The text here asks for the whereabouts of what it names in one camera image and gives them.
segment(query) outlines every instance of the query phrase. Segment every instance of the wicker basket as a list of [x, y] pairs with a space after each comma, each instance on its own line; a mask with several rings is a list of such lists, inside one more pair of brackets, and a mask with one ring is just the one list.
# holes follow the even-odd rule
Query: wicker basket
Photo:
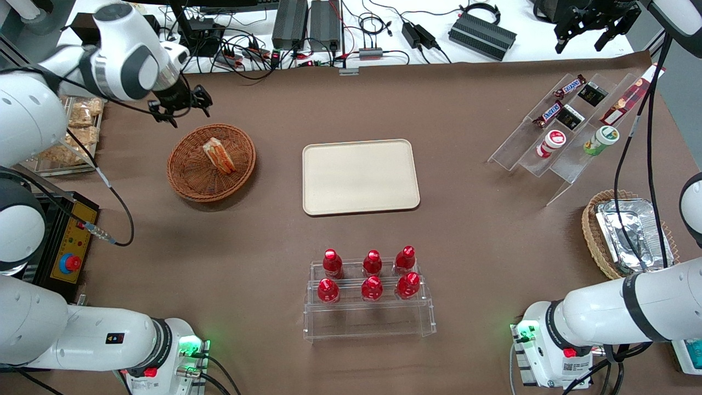
[[[638, 195], [627, 192], [625, 190], [619, 190], [620, 199], [635, 199]], [[585, 235], [585, 241], [588, 244], [592, 258], [595, 263], [600, 267], [600, 270], [604, 272], [607, 277], [612, 280], [617, 278], [622, 278], [624, 275], [619, 273], [619, 271], [614, 266], [612, 258], [609, 256], [609, 248], [607, 247], [607, 242], [604, 240], [602, 231], [600, 230], [600, 224], [597, 222], [597, 217], [595, 216], [595, 206], [606, 200], [614, 199], [614, 190], [605, 190], [596, 194], [588, 203], [587, 207], [583, 210], [583, 234]], [[677, 246], [673, 237], [670, 235], [670, 230], [661, 221], [661, 228], [668, 238], [668, 243], [670, 244], [670, 251], [673, 253], [673, 261], [677, 264], [680, 262], [680, 256], [677, 253]]]
[[[222, 142], [236, 171], [222, 174], [207, 158], [203, 144], [215, 137]], [[227, 124], [199, 127], [183, 137], [168, 157], [168, 182], [181, 197], [194, 202], [215, 202], [239, 190], [253, 172], [256, 150], [241, 129]]]

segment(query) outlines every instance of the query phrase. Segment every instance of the red bottle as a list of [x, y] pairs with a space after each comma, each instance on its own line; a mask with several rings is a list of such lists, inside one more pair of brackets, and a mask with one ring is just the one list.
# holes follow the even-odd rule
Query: red bottle
[[366, 277], [377, 276], [383, 268], [380, 253], [375, 250], [368, 251], [368, 256], [363, 260], [363, 274]]
[[374, 302], [380, 299], [382, 294], [383, 283], [378, 276], [370, 276], [361, 284], [361, 296], [366, 302]]
[[329, 278], [335, 278], [340, 280], [344, 278], [344, 268], [341, 262], [341, 257], [333, 249], [328, 249], [324, 253], [324, 259], [322, 259], [322, 266], [324, 267], [324, 273]]
[[415, 262], [414, 247], [408, 245], [395, 257], [395, 263], [392, 265], [392, 272], [398, 276], [403, 276], [412, 271]]
[[400, 277], [395, 286], [395, 294], [400, 299], [410, 299], [419, 292], [419, 275], [413, 271]]
[[324, 303], [336, 303], [339, 301], [339, 286], [328, 278], [322, 278], [317, 287], [317, 296]]

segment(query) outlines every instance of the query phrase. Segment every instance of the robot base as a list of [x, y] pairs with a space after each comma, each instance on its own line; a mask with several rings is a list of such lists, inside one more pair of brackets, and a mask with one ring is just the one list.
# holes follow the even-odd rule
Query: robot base
[[[568, 387], [592, 367], [592, 353], [582, 357], [566, 358], [563, 350], [551, 340], [546, 329], [546, 309], [550, 302], [536, 302], [524, 313], [524, 318], [512, 329], [518, 340], [529, 337], [530, 341], [515, 344], [516, 350], [524, 349], [524, 356], [529, 363], [536, 383], [540, 387]], [[575, 389], [587, 389], [590, 380], [586, 380]]]
[[204, 388], [199, 379], [179, 377], [178, 367], [202, 369], [201, 360], [182, 356], [181, 351], [208, 352], [209, 342], [203, 342], [193, 332], [188, 323], [179, 318], [167, 318], [171, 327], [173, 341], [166, 362], [158, 369], [154, 377], [133, 377], [126, 375], [127, 385], [132, 395], [198, 395]]

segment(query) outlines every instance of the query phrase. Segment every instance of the red cable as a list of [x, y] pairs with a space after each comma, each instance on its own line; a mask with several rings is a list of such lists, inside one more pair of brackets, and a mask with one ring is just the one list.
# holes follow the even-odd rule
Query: red cable
[[346, 26], [346, 22], [344, 22], [344, 20], [341, 19], [341, 16], [339, 15], [339, 11], [336, 10], [336, 6], [334, 6], [334, 3], [330, 1], [329, 5], [334, 10], [336, 17], [339, 18], [339, 20], [341, 21], [341, 25], [344, 27], [344, 29], [346, 29], [349, 32], [349, 34], [351, 34], [351, 42], [353, 43], [353, 44], [351, 44], [351, 51], [348, 51], [347, 53], [344, 53], [342, 56], [339, 57], [342, 59], [346, 59], [346, 57], [348, 57], [353, 52], [354, 48], [356, 48], [356, 38], [353, 36], [353, 33], [351, 33], [351, 29], [349, 29], [348, 26]]

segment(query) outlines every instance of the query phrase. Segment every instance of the green-lidded jar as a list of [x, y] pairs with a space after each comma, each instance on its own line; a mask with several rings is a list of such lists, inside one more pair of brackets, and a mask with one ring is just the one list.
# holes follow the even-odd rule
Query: green-lidded jar
[[601, 127], [592, 138], [583, 145], [585, 153], [592, 156], [599, 155], [605, 148], [619, 141], [619, 131], [615, 127]]

